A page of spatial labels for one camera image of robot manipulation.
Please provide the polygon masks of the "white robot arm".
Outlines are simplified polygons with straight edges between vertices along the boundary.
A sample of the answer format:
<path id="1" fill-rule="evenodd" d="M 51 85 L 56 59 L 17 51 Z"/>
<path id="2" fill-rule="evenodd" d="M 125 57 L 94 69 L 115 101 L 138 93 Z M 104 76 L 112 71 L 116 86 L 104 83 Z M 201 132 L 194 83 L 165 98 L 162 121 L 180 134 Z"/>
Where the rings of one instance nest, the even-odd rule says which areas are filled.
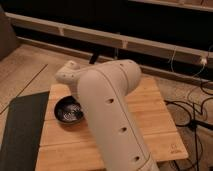
<path id="1" fill-rule="evenodd" d="M 107 171 L 159 171 L 125 96 L 141 80 L 132 60 L 115 60 L 81 68 L 67 62 L 56 80 L 69 86 L 80 103 Z"/>

